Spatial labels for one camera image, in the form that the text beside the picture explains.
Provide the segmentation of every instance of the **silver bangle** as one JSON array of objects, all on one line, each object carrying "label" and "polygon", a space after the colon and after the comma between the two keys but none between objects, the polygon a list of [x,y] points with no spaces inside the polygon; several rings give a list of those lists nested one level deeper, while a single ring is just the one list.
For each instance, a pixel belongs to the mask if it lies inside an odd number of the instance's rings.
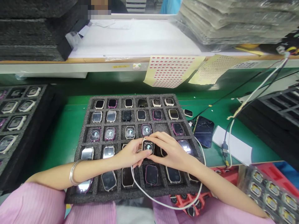
[{"label": "silver bangle", "polygon": [[78,183],[78,182],[74,181],[74,179],[73,179],[74,169],[75,169],[76,165],[78,165],[78,163],[81,162],[81,161],[82,160],[78,160],[77,162],[75,162],[74,165],[71,168],[70,173],[69,173],[69,180],[72,183],[72,185],[74,185],[74,186],[78,186],[79,184],[81,184],[81,183]]}]

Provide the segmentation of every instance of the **finger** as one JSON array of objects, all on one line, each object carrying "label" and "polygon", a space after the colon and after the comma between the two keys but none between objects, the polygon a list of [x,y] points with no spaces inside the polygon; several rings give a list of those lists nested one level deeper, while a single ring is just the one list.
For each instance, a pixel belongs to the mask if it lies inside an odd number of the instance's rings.
[{"label": "finger", "polygon": [[162,149],[164,149],[166,152],[167,152],[167,150],[168,150],[168,148],[169,148],[169,145],[166,143],[166,142],[164,142],[163,140],[160,140],[160,139],[158,139],[158,138],[154,138],[154,137],[145,137],[145,139],[146,140],[149,140],[149,141],[151,141],[151,142],[153,142],[153,143],[155,143],[157,146],[159,146],[159,147],[161,147]]}]

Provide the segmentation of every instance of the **pink sleeve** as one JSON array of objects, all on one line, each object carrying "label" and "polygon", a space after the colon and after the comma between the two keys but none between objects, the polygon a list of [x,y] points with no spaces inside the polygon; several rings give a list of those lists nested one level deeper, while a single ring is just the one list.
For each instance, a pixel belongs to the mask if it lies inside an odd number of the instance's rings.
[{"label": "pink sleeve", "polygon": [[64,191],[25,183],[0,206],[5,224],[62,224],[65,216]]}]

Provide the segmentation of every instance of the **white paper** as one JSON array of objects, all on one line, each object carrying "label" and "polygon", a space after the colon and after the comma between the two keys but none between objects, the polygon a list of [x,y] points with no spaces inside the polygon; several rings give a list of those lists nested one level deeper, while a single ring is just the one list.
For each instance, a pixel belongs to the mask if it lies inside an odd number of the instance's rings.
[{"label": "white paper", "polygon": [[[230,134],[228,132],[226,135],[227,145],[228,145],[229,135]],[[214,131],[212,140],[216,145],[221,147],[224,141],[224,136],[225,136],[225,130],[220,126],[217,126]],[[252,163],[251,151],[252,151],[252,147],[242,142],[235,136],[233,135],[230,136],[230,153],[234,158],[239,160],[242,164],[249,166]]]}]

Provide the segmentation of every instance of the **wire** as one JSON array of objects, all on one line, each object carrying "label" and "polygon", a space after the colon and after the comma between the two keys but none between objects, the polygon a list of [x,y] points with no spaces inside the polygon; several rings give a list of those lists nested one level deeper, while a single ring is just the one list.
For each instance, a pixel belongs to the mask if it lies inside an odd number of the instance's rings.
[{"label": "wire", "polygon": [[[197,139],[196,139],[196,141],[197,141],[198,144],[200,145],[200,148],[201,148],[201,150],[202,150],[203,160],[204,160],[204,163],[205,163],[205,166],[206,166],[206,157],[205,157],[205,153],[204,153],[204,151],[203,151],[202,145],[201,145],[201,143],[200,143]],[[184,207],[181,207],[181,208],[172,207],[172,206],[163,204],[163,203],[157,201],[156,199],[152,198],[151,196],[149,196],[149,195],[148,195],[148,194],[147,194],[147,193],[146,193],[146,192],[145,192],[145,191],[138,185],[138,183],[136,182],[135,177],[134,177],[133,166],[131,166],[131,173],[132,173],[132,176],[133,176],[134,183],[137,185],[137,187],[138,187],[138,188],[139,188],[139,189],[140,189],[140,190],[141,190],[141,191],[142,191],[142,192],[143,192],[149,199],[151,199],[152,201],[158,203],[159,205],[162,205],[162,206],[164,206],[164,207],[167,207],[167,208],[170,208],[170,209],[173,209],[173,210],[184,210],[184,209],[186,209],[186,208],[192,206],[192,205],[198,200],[198,198],[199,198],[199,196],[200,196],[200,193],[201,193],[201,191],[202,191],[202,182],[200,182],[199,191],[198,191],[197,196],[196,196],[196,198],[194,199],[194,201],[192,201],[190,204],[188,204],[188,205],[186,205],[186,206],[184,206]]]}]

